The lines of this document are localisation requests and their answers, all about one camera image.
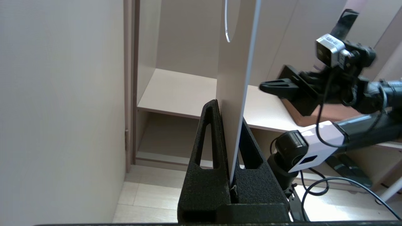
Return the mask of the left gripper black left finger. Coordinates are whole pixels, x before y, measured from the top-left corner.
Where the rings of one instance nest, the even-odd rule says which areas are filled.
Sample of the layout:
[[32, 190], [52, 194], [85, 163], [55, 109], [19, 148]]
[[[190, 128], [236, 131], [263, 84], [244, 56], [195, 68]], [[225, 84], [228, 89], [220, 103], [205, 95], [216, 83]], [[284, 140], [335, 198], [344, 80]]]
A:
[[[212, 169], [200, 166], [206, 127], [211, 126]], [[179, 223], [214, 223], [217, 209], [231, 203], [225, 137], [217, 100], [204, 104], [177, 205]]]

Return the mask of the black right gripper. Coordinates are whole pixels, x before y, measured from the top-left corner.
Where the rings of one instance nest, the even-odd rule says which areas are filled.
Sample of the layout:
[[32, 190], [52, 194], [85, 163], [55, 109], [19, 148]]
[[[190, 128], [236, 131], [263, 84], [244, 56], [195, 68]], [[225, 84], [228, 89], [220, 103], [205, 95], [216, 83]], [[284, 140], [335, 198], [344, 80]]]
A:
[[289, 101], [302, 116], [310, 116], [322, 104], [356, 107], [360, 73], [358, 67], [325, 67], [313, 72], [284, 65], [278, 79], [260, 83], [259, 90]]

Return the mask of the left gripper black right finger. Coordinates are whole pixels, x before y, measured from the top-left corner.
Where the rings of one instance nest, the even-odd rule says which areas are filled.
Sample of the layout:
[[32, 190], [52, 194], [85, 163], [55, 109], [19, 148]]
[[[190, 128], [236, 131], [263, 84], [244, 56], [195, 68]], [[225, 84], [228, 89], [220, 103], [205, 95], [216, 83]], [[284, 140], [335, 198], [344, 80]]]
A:
[[235, 204], [273, 204], [289, 207], [289, 202], [277, 182], [267, 159], [243, 120], [239, 150], [245, 168], [236, 161], [231, 201]]

